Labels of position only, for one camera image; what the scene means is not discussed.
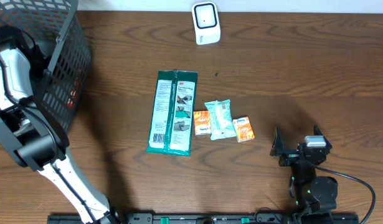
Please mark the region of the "orange tissue pack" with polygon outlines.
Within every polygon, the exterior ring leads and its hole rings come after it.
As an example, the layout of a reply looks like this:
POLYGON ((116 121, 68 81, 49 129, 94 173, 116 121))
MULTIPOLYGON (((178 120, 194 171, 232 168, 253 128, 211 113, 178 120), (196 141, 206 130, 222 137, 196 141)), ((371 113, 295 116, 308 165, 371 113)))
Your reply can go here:
POLYGON ((209 111, 195 111, 194 114, 195 135, 211 134, 210 113, 209 111))
POLYGON ((248 116, 233 120, 237 142, 253 140, 255 135, 248 116))

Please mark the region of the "mint green wipes packet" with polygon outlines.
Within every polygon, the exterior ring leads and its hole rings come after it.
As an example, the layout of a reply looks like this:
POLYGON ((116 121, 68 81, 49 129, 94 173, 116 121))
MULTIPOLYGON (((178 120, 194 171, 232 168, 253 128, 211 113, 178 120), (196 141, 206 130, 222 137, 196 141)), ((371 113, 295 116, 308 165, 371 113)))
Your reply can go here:
POLYGON ((236 136, 232 121, 230 100, 205 102, 205 107, 210 114, 212 141, 236 136))

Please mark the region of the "green 3M gloves package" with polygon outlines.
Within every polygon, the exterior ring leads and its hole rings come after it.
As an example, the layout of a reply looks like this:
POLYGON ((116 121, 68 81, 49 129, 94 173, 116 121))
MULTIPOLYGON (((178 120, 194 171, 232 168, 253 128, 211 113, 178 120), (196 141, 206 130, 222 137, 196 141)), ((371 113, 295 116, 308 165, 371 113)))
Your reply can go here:
POLYGON ((147 153, 190 156, 197 72, 158 72, 147 153))

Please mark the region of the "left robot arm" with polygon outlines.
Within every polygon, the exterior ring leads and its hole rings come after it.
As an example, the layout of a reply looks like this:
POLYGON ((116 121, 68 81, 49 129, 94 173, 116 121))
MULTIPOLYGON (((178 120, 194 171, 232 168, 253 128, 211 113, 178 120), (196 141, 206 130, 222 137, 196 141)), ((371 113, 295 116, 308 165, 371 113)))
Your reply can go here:
POLYGON ((67 136, 89 56, 0 26, 0 145, 22 167, 49 179, 84 223, 124 218, 76 165, 67 136))

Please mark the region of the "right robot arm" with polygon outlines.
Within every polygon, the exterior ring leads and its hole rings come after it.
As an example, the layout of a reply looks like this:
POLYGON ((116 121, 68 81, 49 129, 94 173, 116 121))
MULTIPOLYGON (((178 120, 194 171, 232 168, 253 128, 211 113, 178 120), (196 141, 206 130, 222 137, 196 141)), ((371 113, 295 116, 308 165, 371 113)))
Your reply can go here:
POLYGON ((337 207, 338 182, 332 177, 316 175, 331 149, 332 145, 318 126, 314 126, 314 134, 306 136, 296 149, 286 149, 280 129, 275 128, 270 155, 279 158, 280 167, 291 168, 289 194, 297 204, 297 211, 282 216, 282 223, 333 222, 331 211, 337 207))

